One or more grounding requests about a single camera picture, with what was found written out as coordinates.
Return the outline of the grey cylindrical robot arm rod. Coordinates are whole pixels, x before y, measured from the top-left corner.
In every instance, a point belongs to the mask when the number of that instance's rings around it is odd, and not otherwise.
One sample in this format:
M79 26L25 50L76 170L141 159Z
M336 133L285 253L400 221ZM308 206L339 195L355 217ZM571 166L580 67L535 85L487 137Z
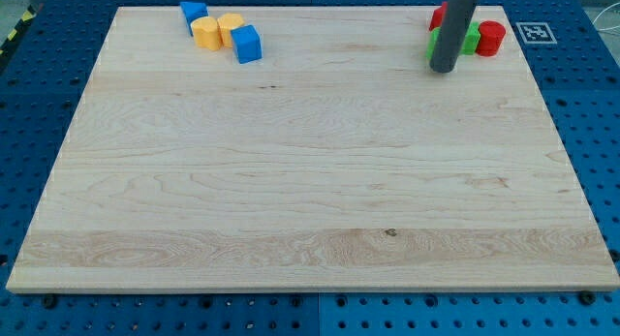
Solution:
M447 74L455 68L478 2L479 0L448 0L446 13L429 61L433 72Z

